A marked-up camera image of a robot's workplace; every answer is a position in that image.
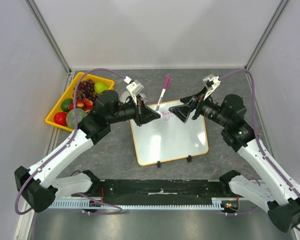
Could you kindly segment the orange framed whiteboard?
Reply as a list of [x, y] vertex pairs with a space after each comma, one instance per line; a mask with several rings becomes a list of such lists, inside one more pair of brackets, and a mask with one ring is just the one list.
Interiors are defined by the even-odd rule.
[[137, 162], [141, 166], [164, 163], [204, 155], [209, 151], [205, 120], [181, 122], [170, 107], [180, 105], [179, 100], [161, 104], [161, 118], [142, 126], [131, 121], [131, 130]]

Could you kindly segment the purple capped white marker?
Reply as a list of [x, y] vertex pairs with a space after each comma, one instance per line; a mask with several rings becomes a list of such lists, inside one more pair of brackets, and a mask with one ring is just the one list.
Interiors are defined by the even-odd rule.
[[170, 78], [170, 76], [168, 75], [168, 76], [166, 77], [164, 86], [163, 86], [163, 88], [162, 88], [162, 91], [161, 91], [159, 100], [158, 100], [157, 105], [156, 105], [156, 108], [155, 108], [155, 111], [156, 111], [156, 112], [157, 112], [157, 111], [159, 110], [159, 108], [160, 108], [160, 105], [161, 105], [161, 102], [162, 102], [162, 100], [163, 100], [165, 91], [166, 91], [167, 87], [169, 86], [170, 81], [171, 81], [171, 78]]

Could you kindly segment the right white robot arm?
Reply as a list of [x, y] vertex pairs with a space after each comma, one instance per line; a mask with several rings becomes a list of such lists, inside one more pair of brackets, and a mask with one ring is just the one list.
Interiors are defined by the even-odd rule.
[[232, 170], [220, 177], [221, 195], [238, 194], [247, 198], [264, 210], [274, 226], [284, 233], [300, 224], [300, 184], [275, 161], [245, 121], [247, 109], [240, 96], [227, 95], [218, 105], [209, 97], [194, 95], [181, 99], [181, 105], [170, 107], [169, 111], [183, 123], [194, 113], [193, 120], [203, 116], [222, 126], [224, 142], [244, 158], [266, 184], [261, 187]]

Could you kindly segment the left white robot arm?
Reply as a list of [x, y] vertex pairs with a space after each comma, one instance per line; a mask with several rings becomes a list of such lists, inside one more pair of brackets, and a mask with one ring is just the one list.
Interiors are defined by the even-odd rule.
[[111, 124], [133, 120], [141, 126], [160, 117], [140, 96], [134, 99], [130, 97], [128, 102], [121, 103], [116, 91], [104, 91], [94, 108], [62, 144], [31, 167], [20, 166], [15, 170], [17, 199], [22, 197], [31, 210], [40, 213], [61, 197], [77, 193], [96, 196], [100, 185], [91, 171], [62, 179], [58, 175], [79, 155], [110, 133]]

